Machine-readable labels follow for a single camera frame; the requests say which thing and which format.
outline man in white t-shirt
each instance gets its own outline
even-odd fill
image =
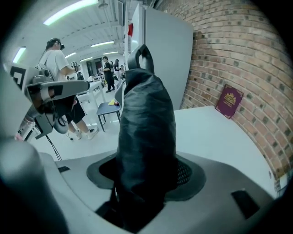
[[[47,42],[46,53],[39,62],[40,64],[46,65],[58,81],[67,81],[67,76],[79,71],[79,68],[71,68],[69,66],[64,54],[61,51],[63,48],[64,45],[61,45],[60,39],[52,38]],[[70,114],[66,114],[68,129],[72,133],[75,133],[78,139],[81,138],[81,132],[76,130],[71,123],[73,121],[90,140],[98,133],[98,128],[91,130],[88,129],[86,123],[82,120],[85,113],[77,98],[76,101],[77,103],[73,106],[72,112]]]

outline maroon book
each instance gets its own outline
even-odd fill
[[[236,112],[242,97],[243,92],[240,92],[230,85],[225,85],[216,105],[216,110],[222,113],[226,118],[230,119]]]

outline yellow object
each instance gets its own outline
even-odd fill
[[[109,105],[115,105],[115,99],[112,99],[111,102],[109,102]]]

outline fluorescent light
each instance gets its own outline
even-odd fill
[[[112,54],[112,53],[118,53],[118,51],[108,52],[108,53],[103,53],[103,55],[106,55],[106,54]]]
[[[102,46],[102,45],[108,45],[108,44],[114,44],[114,41],[103,42],[103,43],[95,44],[95,45],[92,45],[91,47]]]
[[[81,60],[80,62],[83,62],[83,61],[86,61],[86,60],[89,60],[89,59],[92,59],[92,57],[90,57],[90,58],[85,58],[85,59]]]
[[[20,48],[20,49],[18,50],[16,56],[15,56],[14,59],[13,59],[13,62],[14,62],[14,63],[17,63],[17,62],[18,62],[18,60],[20,59],[20,57],[22,56],[22,54],[23,54],[23,52],[24,52],[25,50],[26,50],[25,47],[22,47],[22,48]]]
[[[62,10],[58,11],[57,13],[55,13],[54,15],[52,15],[49,19],[47,19],[44,24],[45,25],[51,25],[52,23],[54,23],[55,21],[59,20],[60,18],[62,18],[63,16],[66,16],[78,9],[81,9],[83,7],[89,6],[89,5],[93,5],[98,3],[98,0],[82,0],[79,2],[76,2],[66,8],[63,8]]]
[[[76,53],[75,52],[73,52],[73,53],[71,53],[71,54],[68,54],[67,56],[65,56],[65,58],[68,58],[68,57],[70,57],[70,56],[72,56],[72,55],[75,55]]]

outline white sneaker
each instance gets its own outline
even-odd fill
[[[99,132],[98,128],[90,129],[90,133],[87,134],[87,138],[89,140],[93,139],[93,137]]]
[[[78,129],[75,134],[76,134],[77,139],[80,140],[81,139],[81,130]]]

